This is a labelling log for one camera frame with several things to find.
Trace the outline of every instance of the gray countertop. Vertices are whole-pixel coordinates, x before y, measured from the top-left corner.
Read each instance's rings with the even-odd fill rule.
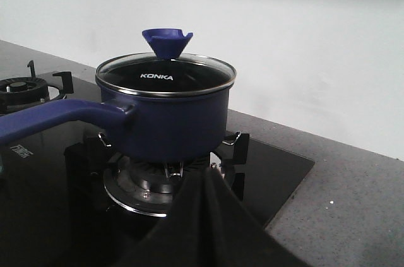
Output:
[[[72,71],[94,82],[77,62],[0,41],[0,80]],[[316,162],[266,231],[310,265],[404,266],[404,163],[377,153],[229,111],[228,129]]]

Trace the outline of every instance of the blue saucepan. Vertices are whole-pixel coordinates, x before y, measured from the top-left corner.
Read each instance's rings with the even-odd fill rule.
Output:
[[[95,80],[102,103],[57,100],[0,117],[0,145],[68,121],[105,129],[123,154],[149,162],[204,155],[225,136],[235,69],[210,57],[181,54],[191,33],[145,30],[154,53],[108,60]]]

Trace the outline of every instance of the blue silicone knob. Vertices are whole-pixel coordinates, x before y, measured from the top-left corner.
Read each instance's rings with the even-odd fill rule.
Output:
[[[144,30],[142,35],[158,58],[176,59],[194,34],[184,36],[181,29],[156,28]]]

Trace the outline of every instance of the glass lid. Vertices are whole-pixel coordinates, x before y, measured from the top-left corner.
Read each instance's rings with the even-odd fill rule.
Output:
[[[235,69],[220,60],[193,54],[160,59],[132,54],[104,62],[96,80],[115,91],[145,97],[190,97],[230,87]]]

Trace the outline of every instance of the logo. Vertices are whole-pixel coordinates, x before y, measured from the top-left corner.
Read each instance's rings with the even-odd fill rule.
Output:
[[[140,74],[140,78],[148,78],[148,79],[161,79],[161,80],[171,80],[174,79],[172,76],[165,76],[164,74],[155,74],[155,73],[142,73]]]
[[[33,155],[32,152],[30,152],[28,149],[26,149],[22,145],[12,146],[12,147],[10,147],[10,149],[13,150],[21,158],[26,158],[26,157],[29,157],[30,155]]]

